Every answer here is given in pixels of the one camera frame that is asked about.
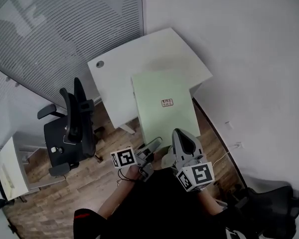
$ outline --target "power socket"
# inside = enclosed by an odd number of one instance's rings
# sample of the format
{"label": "power socket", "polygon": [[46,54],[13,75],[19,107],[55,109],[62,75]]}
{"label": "power socket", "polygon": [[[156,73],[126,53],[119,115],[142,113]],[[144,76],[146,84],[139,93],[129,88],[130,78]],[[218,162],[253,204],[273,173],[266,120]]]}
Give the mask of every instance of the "power socket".
{"label": "power socket", "polygon": [[237,146],[237,149],[244,148],[243,143],[240,141],[236,142],[235,146]]}

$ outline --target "person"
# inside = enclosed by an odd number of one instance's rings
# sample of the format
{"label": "person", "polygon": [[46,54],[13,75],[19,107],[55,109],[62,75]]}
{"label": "person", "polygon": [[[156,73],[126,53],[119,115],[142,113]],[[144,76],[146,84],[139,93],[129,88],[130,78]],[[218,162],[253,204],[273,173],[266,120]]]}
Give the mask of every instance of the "person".
{"label": "person", "polygon": [[208,193],[186,192],[171,168],[138,182],[131,166],[118,188],[95,213],[75,211],[74,239],[215,238],[255,239],[239,210],[223,210]]}

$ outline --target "desk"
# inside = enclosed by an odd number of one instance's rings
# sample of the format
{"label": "desk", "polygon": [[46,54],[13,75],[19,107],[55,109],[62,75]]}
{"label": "desk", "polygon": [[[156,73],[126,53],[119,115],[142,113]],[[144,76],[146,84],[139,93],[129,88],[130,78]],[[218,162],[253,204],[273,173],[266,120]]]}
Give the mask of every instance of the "desk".
{"label": "desk", "polygon": [[134,131],[125,124],[138,116],[132,75],[172,69],[186,79],[192,95],[203,81],[212,77],[171,28],[125,43],[89,61],[88,66],[114,128],[121,127],[130,133]]}
{"label": "desk", "polygon": [[65,177],[29,183],[22,158],[16,150],[12,136],[0,151],[0,180],[6,198],[12,200],[16,197],[36,192],[39,190],[39,187],[64,181]]}

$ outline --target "black sleeve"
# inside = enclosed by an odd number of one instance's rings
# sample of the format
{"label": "black sleeve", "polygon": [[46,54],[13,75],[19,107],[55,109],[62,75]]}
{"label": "black sleeve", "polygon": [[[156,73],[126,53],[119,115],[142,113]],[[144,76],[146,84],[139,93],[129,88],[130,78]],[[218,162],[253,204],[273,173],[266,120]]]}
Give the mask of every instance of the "black sleeve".
{"label": "black sleeve", "polygon": [[79,209],[74,213],[74,239],[95,239],[104,229],[108,221],[89,209]]}
{"label": "black sleeve", "polygon": [[215,221],[222,227],[226,227],[232,231],[239,231],[246,239],[258,239],[255,228],[252,222],[244,217],[241,211],[236,207],[229,207],[221,213],[213,217]]}

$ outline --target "white marker cube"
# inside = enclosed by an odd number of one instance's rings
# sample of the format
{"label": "white marker cube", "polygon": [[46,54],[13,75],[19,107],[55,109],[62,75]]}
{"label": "white marker cube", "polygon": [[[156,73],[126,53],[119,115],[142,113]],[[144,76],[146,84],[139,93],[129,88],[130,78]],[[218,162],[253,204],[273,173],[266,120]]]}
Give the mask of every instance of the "white marker cube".
{"label": "white marker cube", "polygon": [[204,188],[215,181],[211,162],[182,167],[176,177],[187,192]]}
{"label": "white marker cube", "polygon": [[133,148],[129,147],[118,151],[111,152],[111,158],[114,167],[121,169],[123,167],[129,167],[136,164]]}

